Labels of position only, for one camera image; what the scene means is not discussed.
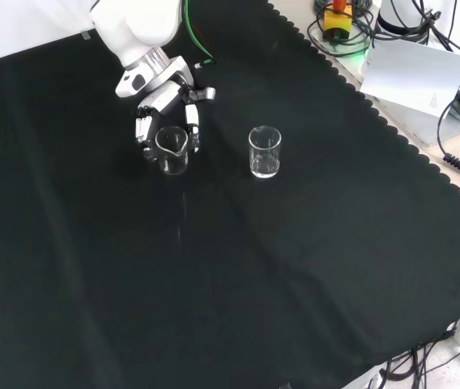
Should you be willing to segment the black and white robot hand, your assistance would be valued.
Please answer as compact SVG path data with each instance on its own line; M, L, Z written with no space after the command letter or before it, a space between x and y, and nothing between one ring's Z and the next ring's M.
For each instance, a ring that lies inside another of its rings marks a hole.
M154 61L143 59L138 65L126 70L116 86L115 92L121 98L136 96L140 92L147 95L139 103L135 119L135 139L148 161L158 157L155 134L158 121L174 105L185 104L187 145L197 152L200 148L199 115L196 103L215 99L215 89L197 89L194 77L183 57L172 60Z

